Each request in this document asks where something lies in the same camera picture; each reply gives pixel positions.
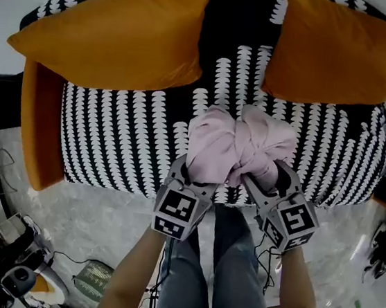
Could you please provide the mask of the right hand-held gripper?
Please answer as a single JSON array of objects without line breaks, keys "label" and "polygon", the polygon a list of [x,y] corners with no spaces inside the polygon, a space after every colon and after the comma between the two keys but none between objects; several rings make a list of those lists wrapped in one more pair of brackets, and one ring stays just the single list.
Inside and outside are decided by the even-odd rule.
[{"label": "right hand-held gripper", "polygon": [[[248,174],[242,175],[241,181],[257,208],[269,210],[259,214],[256,220],[275,249],[282,253],[308,243],[319,222],[313,204],[300,193],[298,174],[284,161],[276,160],[275,165],[278,176],[274,193],[265,192]],[[279,202],[279,197],[287,199]]]}]

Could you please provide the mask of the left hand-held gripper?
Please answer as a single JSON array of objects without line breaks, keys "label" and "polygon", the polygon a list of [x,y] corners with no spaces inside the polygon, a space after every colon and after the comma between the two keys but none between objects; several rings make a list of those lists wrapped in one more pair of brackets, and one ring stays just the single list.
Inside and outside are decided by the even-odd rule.
[{"label": "left hand-held gripper", "polygon": [[217,185],[190,184],[186,154],[171,164],[168,177],[157,192],[151,229],[184,241],[198,227],[212,205]]}]

